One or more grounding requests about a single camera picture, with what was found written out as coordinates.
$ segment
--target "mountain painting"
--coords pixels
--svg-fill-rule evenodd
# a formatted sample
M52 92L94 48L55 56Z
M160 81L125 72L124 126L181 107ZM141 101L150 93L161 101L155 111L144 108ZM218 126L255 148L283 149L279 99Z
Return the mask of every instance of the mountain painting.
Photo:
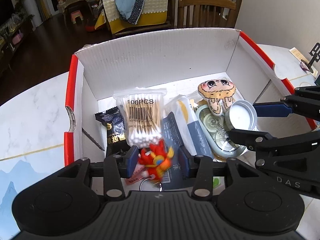
M63 167L63 146L0 160L0 240L9 240L19 233L11 209L15 196Z

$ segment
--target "monkey plush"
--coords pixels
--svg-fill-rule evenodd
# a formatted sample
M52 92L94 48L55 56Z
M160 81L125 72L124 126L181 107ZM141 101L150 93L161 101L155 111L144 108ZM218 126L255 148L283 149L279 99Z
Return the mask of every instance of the monkey plush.
M236 86L229 80L214 79L201 83L198 92L208 102L212 114L220 116L235 101Z

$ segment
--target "red plush keychain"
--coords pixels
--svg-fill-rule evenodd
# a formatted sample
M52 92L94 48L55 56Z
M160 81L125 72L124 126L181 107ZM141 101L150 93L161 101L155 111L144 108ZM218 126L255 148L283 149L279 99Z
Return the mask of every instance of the red plush keychain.
M171 159L173 157L173 149L169 148L166 153L164 150L164 141L161 140L158 145L150 144L151 151L143 148L138 159L138 163L145 165L147 168L143 172L144 177L153 177L155 180L161 180L163 173L171 167Z

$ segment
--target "wooden floor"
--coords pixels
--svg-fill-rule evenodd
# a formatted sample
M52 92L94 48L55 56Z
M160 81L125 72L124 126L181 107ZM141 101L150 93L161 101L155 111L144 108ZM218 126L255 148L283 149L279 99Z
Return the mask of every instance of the wooden floor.
M86 44L111 39L107 29L86 32L78 18L72 24L58 14L41 24L19 46L11 60L12 71L0 77L0 105L19 93L69 71L71 56Z

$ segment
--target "pink stool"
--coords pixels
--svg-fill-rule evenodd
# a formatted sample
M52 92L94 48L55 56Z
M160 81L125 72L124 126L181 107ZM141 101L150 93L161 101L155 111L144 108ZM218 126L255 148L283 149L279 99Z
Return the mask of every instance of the pink stool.
M71 13L71 21L73 22L73 24L76 24L77 17L80 17L80 19L83 21L83 16L79 10Z

